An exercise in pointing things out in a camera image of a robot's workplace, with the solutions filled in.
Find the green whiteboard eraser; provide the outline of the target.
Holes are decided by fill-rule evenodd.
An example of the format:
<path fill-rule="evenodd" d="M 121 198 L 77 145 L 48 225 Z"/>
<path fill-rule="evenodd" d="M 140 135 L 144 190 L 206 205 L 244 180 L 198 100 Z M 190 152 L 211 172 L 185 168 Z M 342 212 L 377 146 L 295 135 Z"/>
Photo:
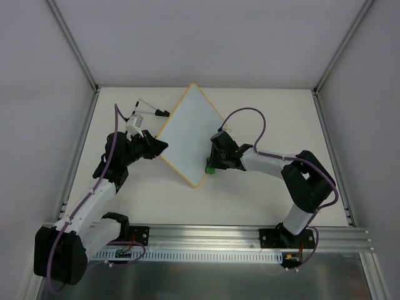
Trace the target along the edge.
<path fill-rule="evenodd" d="M 206 174 L 215 174 L 216 169 L 211 166 L 211 158 L 208 157 L 206 159 L 206 168 L 205 168 L 205 173 Z"/>

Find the yellow framed whiteboard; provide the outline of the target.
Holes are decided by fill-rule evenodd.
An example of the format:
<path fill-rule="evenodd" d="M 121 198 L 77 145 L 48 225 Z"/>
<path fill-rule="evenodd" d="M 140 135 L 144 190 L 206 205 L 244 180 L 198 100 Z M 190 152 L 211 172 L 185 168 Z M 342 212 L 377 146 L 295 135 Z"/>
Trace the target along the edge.
<path fill-rule="evenodd" d="M 157 135 L 168 143 L 161 159 L 193 188 L 198 188 L 206 172 L 210 138 L 224 119 L 200 87 L 192 83 Z"/>

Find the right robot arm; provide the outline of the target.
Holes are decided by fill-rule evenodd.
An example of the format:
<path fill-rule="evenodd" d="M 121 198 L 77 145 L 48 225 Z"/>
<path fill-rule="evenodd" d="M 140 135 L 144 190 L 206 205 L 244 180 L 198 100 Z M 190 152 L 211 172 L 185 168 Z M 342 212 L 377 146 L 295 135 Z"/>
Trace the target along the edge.
<path fill-rule="evenodd" d="M 307 150 L 295 156 L 284 156 L 258 151 L 251 144 L 238 146 L 231 139 L 212 138 L 206 172 L 210 174 L 212 169 L 254 171 L 284 181 L 292 206 L 284 221 L 261 238 L 261 246 L 265 248 L 298 248 L 302 234 L 316 214 L 339 198 L 334 179 Z"/>

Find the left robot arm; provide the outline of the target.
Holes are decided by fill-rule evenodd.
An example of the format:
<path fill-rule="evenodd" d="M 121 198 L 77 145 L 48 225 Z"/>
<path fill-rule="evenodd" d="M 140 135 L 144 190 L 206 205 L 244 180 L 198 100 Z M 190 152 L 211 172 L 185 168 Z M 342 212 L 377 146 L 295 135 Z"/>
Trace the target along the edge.
<path fill-rule="evenodd" d="M 33 271 L 37 276 L 75 285 L 83 277 L 89 260 L 106 244 L 124 244 L 130 237 L 129 218 L 107 212 L 97 226 L 93 222 L 114 199 L 126 179 L 128 167 L 139 159 L 158 157 L 168 144 L 149 131 L 126 136 L 108 135 L 105 152 L 82 199 L 52 227 L 41 227 L 34 241 Z"/>

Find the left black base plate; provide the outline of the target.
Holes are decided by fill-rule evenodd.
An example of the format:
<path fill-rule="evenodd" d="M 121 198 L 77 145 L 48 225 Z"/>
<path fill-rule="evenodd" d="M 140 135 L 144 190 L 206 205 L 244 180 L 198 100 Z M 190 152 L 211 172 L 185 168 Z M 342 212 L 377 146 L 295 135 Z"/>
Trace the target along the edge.
<path fill-rule="evenodd" d="M 117 238 L 108 242 L 107 246 L 123 245 L 127 246 L 130 242 L 135 242 L 147 246 L 149 242 L 150 228 L 148 226 L 122 226 L 119 229 Z"/>

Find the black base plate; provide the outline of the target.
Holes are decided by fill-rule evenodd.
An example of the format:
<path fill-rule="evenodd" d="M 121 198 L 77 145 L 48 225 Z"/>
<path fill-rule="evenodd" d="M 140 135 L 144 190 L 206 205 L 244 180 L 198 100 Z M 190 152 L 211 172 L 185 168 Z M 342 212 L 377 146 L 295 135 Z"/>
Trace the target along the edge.
<path fill-rule="evenodd" d="M 117 238 L 108 242 L 107 246 L 123 245 L 127 246 L 130 242 L 135 242 L 147 246 L 149 242 L 150 228 L 148 226 L 122 226 L 119 229 Z"/>
<path fill-rule="evenodd" d="M 292 235 L 279 228 L 258 229 L 259 243 L 262 249 L 312 249 L 315 246 L 314 233 L 304 229 L 298 235 Z"/>

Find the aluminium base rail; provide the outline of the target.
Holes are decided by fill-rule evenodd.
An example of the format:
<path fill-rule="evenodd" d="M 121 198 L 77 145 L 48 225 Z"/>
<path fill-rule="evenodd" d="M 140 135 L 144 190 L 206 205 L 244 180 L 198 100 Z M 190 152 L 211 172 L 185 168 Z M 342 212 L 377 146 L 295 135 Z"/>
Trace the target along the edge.
<path fill-rule="evenodd" d="M 84 249 L 99 250 L 117 238 L 122 225 L 113 219 L 102 219 L 90 225 L 88 232 L 73 229 L 62 230 L 59 226 L 46 226 L 40 231 L 48 246 L 63 242 L 81 244 Z M 317 249 L 334 253 L 372 253 L 374 245 L 368 230 L 355 227 L 319 227 L 311 229 L 315 246 L 312 249 L 262 249 L 258 229 L 270 226 L 195 226 L 195 225 L 147 225 L 150 228 L 148 249 L 245 251 L 248 249 L 271 251 L 295 251 Z"/>

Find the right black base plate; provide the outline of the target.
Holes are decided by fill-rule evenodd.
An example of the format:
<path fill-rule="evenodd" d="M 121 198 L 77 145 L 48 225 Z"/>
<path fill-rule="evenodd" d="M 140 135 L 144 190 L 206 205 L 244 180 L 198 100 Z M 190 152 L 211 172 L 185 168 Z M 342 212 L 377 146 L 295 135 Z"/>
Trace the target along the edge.
<path fill-rule="evenodd" d="M 314 233 L 304 229 L 298 235 L 292 235 L 279 228 L 258 229 L 259 243 L 262 249 L 312 249 L 315 246 Z"/>

